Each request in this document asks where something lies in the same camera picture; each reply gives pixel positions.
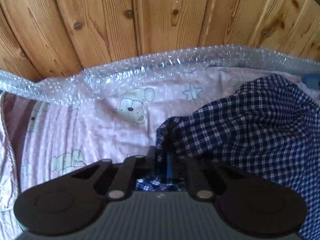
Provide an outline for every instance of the star print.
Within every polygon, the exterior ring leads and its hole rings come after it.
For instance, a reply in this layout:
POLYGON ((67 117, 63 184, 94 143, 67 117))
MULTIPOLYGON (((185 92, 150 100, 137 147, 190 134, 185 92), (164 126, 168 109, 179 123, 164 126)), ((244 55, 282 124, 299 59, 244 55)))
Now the star print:
POLYGON ((190 83, 190 89, 183 91, 182 93, 187 96, 187 101, 191 100, 201 100, 199 93, 202 91, 202 88, 195 88, 193 84, 190 83))
POLYGON ((26 164, 22 166, 22 174, 23 176, 27 176, 27 175, 31 175, 30 173, 30 163, 28 162, 28 160, 26 160, 26 164))
POLYGON ((81 109, 81 103, 77 103, 77 104, 72 104, 70 107, 69 107, 69 111, 73 111, 73 110, 80 110, 81 109))

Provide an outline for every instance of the pink blanket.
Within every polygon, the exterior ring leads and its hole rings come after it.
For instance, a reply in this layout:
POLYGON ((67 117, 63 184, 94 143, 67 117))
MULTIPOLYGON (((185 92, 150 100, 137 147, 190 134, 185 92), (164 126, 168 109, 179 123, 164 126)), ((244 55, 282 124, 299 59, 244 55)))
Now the pink blanket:
MULTIPOLYGON (((4 95, 0 187, 8 184, 7 190, 0 192, 4 200, 0 211, 12 209, 18 194, 17 178, 23 192, 103 158, 119 163, 130 155, 145 155, 155 144, 156 129, 167 118, 190 115, 211 101, 232 95, 243 83, 270 73, 199 67, 171 79, 147 80, 143 87, 101 101, 68 107, 4 95)), ((306 88, 299 77, 280 74, 320 103, 319 91, 306 88)), ((20 232, 17 224, 7 223, 12 232, 20 232)))

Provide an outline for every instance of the wooden plank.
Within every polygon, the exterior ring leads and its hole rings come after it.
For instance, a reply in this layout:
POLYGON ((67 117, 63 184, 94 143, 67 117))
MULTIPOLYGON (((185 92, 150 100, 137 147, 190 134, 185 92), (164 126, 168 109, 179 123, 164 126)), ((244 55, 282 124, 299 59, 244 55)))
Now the wooden plank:
POLYGON ((320 6, 306 0, 280 52, 296 57, 320 60, 320 6))
POLYGON ((83 67, 137 56, 132 0, 57 0, 83 67))
POLYGON ((208 0, 199 46, 247 45, 266 0, 208 0))
POLYGON ((140 54, 196 47, 207 0, 133 0, 140 54))
POLYGON ((306 0, 268 0, 262 9, 250 46, 279 50, 301 17, 306 0))
POLYGON ((82 70, 55 0, 0 0, 21 47, 42 77, 82 70))
POLYGON ((31 81, 42 78, 30 63, 0 10, 0 68, 31 81))

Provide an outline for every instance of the plaid fabric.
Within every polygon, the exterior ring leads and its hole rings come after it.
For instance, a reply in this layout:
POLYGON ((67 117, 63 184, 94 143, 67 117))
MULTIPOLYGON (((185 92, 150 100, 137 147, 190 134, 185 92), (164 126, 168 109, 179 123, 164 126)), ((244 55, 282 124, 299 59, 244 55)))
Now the plaid fabric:
MULTIPOLYGON (((301 194, 308 214, 300 234, 320 239, 320 108, 282 76, 242 85, 235 95, 172 117, 157 130, 157 169, 167 155, 219 159, 301 194)), ((141 179, 139 190, 182 190, 183 183, 141 179)))

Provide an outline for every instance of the clear plastic wrap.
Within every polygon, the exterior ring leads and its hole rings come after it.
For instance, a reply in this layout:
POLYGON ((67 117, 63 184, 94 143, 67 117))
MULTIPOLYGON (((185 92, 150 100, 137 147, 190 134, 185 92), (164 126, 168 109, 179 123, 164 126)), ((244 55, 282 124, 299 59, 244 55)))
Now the clear plastic wrap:
POLYGON ((146 79, 158 80, 207 66, 246 67, 291 74, 320 72, 320 63, 267 49, 213 46, 181 49, 125 59, 88 68, 64 78, 38 83, 0 71, 0 90, 25 98, 69 105, 103 99, 123 89, 142 86, 146 79))

